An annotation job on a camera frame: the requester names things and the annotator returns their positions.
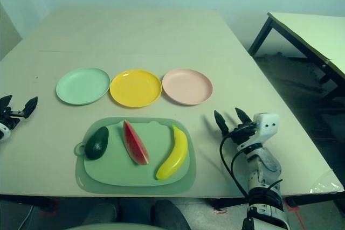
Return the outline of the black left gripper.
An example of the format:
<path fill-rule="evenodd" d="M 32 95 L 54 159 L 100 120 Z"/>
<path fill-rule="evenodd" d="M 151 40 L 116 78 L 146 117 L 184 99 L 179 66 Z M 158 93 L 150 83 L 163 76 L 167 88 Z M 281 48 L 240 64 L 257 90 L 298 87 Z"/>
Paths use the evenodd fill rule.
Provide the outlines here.
<path fill-rule="evenodd" d="M 25 104 L 23 111 L 12 111 L 11 108 L 8 107 L 11 98 L 12 95 L 0 98 L 1 123 L 10 130 L 14 129 L 20 122 L 20 117 L 27 119 L 33 113 L 38 103 L 38 97 L 36 96 Z"/>

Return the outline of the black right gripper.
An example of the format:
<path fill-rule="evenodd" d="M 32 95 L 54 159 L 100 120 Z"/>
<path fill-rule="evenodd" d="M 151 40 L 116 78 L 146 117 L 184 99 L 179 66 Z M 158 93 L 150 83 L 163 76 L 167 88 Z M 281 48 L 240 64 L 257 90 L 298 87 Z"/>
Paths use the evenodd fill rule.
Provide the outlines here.
<path fill-rule="evenodd" d="M 230 132 L 230 138 L 235 144 L 242 144 L 256 133 L 256 123 L 252 122 L 243 110 L 236 107 L 235 111 L 242 124 L 239 124 L 238 127 L 234 128 L 234 130 Z M 221 130 L 222 136 L 226 136 L 229 133 L 229 128 L 226 125 L 225 119 L 216 110 L 214 110 L 214 117 L 219 129 Z"/>

